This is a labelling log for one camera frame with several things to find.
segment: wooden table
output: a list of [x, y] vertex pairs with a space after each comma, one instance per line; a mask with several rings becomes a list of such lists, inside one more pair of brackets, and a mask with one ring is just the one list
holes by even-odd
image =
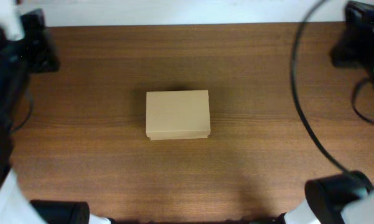
[[[338, 173], [292, 103], [289, 54], [297, 24], [53, 28], [62, 67], [34, 75], [35, 110], [15, 136], [25, 195], [87, 201], [119, 220], [221, 221], [279, 215], [304, 183]], [[311, 24], [299, 94], [325, 147], [374, 182], [374, 126], [350, 106], [363, 70], [336, 69], [344, 25]], [[147, 91], [208, 90], [208, 139], [150, 141]], [[374, 91], [360, 94], [374, 117]], [[17, 119], [26, 114], [23, 103]]]

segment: box top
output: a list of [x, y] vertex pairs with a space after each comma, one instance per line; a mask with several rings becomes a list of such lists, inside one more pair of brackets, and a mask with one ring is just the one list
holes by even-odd
[[147, 92], [146, 132], [208, 131], [207, 90]]

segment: beige box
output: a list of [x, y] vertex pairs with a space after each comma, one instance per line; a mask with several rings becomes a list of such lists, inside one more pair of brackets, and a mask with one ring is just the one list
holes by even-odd
[[146, 134], [151, 140], [207, 138], [207, 90], [147, 92]]

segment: white background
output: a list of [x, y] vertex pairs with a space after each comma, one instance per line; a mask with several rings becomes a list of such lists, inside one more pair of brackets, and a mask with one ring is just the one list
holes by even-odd
[[[318, 0], [26, 0], [48, 26], [297, 22]], [[329, 0], [313, 21], [342, 21], [347, 0]], [[374, 4], [374, 0], [361, 0]]]

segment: brown tabletop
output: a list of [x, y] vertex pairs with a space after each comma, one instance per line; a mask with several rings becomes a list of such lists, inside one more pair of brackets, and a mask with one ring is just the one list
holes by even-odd
[[[58, 73], [32, 77], [35, 110], [12, 163], [29, 199], [86, 201], [119, 220], [221, 221], [287, 212], [304, 183], [337, 174], [294, 109], [297, 24], [51, 29]], [[374, 182], [374, 126], [350, 106], [363, 70], [336, 69], [342, 23], [311, 24], [301, 45], [302, 107], [324, 146]], [[150, 141], [147, 91], [208, 90], [208, 139]], [[374, 91], [358, 108], [374, 118]], [[20, 121], [27, 105], [21, 104]]]

